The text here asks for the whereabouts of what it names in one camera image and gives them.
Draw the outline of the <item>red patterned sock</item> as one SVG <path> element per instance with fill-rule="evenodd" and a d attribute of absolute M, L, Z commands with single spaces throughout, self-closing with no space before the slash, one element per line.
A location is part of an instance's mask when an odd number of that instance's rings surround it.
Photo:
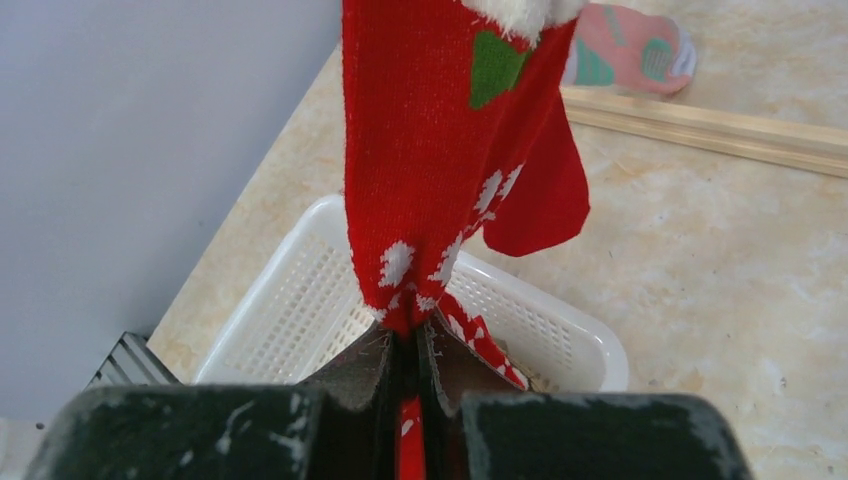
<path fill-rule="evenodd" d="M 432 318 L 522 391 L 525 374 L 448 285 L 560 94 L 583 1 L 346 1 L 344 199 L 356 278 L 419 378 Z"/>
<path fill-rule="evenodd" d="M 556 97 L 518 179 L 483 227 L 483 239 L 498 253 L 526 256 L 577 236 L 589 211 L 584 168 Z"/>

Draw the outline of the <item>white plastic basket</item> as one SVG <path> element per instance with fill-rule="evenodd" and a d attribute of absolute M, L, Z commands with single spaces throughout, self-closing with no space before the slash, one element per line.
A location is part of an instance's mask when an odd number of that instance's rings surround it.
<path fill-rule="evenodd" d="M 547 391 L 623 391 L 629 362 L 603 323 L 461 253 L 449 291 L 485 320 L 509 357 Z M 293 384 L 372 324 L 353 272 L 343 200 L 317 200 L 252 284 L 193 376 L 196 383 Z"/>

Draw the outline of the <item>pink patterned sock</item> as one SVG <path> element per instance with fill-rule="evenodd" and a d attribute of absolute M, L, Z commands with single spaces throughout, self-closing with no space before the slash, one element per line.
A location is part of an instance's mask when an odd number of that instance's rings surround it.
<path fill-rule="evenodd" d="M 562 83 L 671 95 L 691 82 L 697 61 L 691 35 L 674 19 L 590 3 L 577 19 Z"/>

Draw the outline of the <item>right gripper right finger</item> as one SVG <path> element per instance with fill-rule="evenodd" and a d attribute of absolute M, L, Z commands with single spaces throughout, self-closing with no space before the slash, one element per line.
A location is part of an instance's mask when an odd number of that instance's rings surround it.
<path fill-rule="evenodd" d="M 725 418 L 683 394 L 522 392 L 439 317 L 417 333 L 430 479 L 748 479 Z"/>

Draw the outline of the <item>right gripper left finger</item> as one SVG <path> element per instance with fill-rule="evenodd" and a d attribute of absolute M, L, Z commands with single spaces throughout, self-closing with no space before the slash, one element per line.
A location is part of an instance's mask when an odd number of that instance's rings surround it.
<path fill-rule="evenodd" d="M 49 428 L 30 479 L 385 479 L 394 337 L 372 327 L 293 384 L 111 386 Z"/>

